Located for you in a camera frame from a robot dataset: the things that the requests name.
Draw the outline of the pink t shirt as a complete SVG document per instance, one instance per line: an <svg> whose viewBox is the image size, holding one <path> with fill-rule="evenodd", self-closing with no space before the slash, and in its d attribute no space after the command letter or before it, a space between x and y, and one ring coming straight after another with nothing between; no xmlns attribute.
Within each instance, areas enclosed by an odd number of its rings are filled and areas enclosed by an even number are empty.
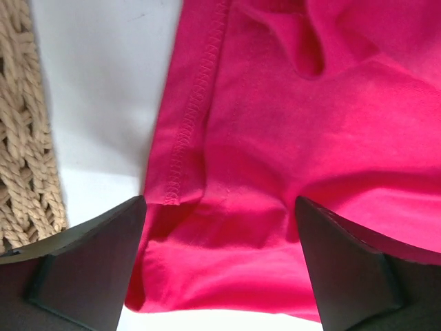
<svg viewBox="0 0 441 331"><path fill-rule="evenodd" d="M184 1L126 296L318 320L298 196L440 249L439 1Z"/></svg>

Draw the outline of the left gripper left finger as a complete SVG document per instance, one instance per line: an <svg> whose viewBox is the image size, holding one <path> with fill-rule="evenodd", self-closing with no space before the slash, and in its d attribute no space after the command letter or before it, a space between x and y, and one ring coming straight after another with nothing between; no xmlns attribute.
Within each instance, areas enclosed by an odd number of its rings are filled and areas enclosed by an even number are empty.
<svg viewBox="0 0 441 331"><path fill-rule="evenodd" d="M139 246L141 196L1 255L2 330L115 330Z"/></svg>

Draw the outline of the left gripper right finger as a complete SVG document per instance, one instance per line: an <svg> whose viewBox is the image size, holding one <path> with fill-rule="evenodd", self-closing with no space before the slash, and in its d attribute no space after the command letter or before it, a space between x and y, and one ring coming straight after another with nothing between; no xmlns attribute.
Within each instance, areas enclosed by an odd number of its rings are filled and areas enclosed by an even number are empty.
<svg viewBox="0 0 441 331"><path fill-rule="evenodd" d="M440 329L440 253L305 197L296 199L295 216L324 330Z"/></svg>

